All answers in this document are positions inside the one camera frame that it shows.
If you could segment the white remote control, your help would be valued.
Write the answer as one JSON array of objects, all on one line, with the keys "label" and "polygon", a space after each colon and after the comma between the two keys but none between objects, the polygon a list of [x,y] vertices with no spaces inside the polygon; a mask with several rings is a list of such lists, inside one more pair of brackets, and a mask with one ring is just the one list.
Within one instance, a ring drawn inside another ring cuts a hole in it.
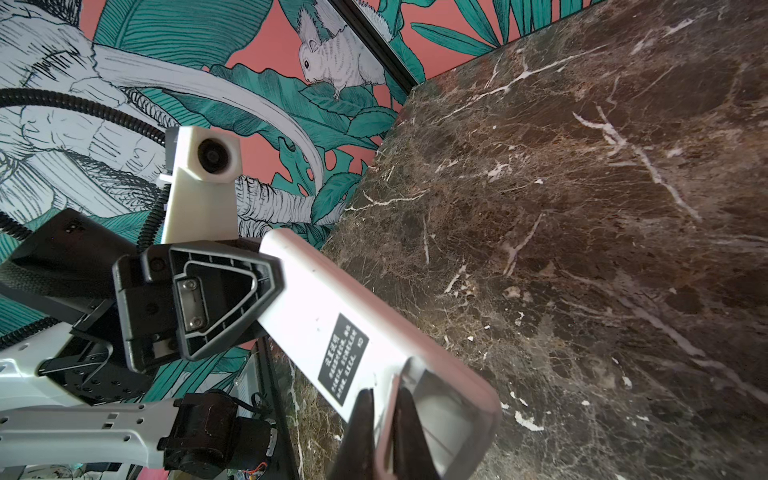
[{"label": "white remote control", "polygon": [[343,420],[371,391],[376,476],[394,475],[392,424],[404,388],[437,474],[470,478],[502,418],[494,388],[293,231],[268,232],[260,251],[279,261],[284,281],[259,316],[268,335]]}]

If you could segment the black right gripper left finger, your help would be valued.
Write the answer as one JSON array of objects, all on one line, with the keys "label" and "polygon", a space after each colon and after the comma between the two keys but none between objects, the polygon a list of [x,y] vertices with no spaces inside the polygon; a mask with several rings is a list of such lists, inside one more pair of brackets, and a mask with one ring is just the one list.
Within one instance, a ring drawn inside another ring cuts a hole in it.
[{"label": "black right gripper left finger", "polygon": [[343,478],[373,479],[374,454],[374,395],[364,389],[354,404],[343,442]]}]

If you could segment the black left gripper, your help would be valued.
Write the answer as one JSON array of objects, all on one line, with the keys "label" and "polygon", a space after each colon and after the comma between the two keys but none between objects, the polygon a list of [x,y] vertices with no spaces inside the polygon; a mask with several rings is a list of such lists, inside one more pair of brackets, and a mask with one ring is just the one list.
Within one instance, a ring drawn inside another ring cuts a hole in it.
[{"label": "black left gripper", "polygon": [[72,209],[35,230],[2,214],[1,230],[18,242],[1,263],[2,297],[44,315],[1,337],[5,396],[142,396],[153,375],[136,372],[265,336],[284,289],[256,241],[129,255],[133,243]]}]

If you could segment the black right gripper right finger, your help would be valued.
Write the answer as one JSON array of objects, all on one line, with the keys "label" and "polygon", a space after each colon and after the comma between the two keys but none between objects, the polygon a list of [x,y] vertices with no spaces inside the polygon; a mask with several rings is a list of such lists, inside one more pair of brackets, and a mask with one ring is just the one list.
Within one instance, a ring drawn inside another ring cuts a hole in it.
[{"label": "black right gripper right finger", "polygon": [[392,425],[393,473],[399,480],[440,480],[415,401],[405,387],[398,389]]}]

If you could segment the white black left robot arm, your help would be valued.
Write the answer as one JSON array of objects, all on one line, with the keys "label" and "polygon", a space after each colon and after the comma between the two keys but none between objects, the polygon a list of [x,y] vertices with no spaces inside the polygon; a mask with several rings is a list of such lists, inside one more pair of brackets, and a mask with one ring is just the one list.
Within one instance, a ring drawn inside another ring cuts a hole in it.
[{"label": "white black left robot arm", "polygon": [[1,463],[126,463],[213,479],[263,473],[279,443],[265,404],[219,388],[147,401],[168,363],[259,334],[284,289],[279,260],[243,240],[133,244],[64,210],[19,243],[1,286],[55,308],[44,329],[3,340]]}]

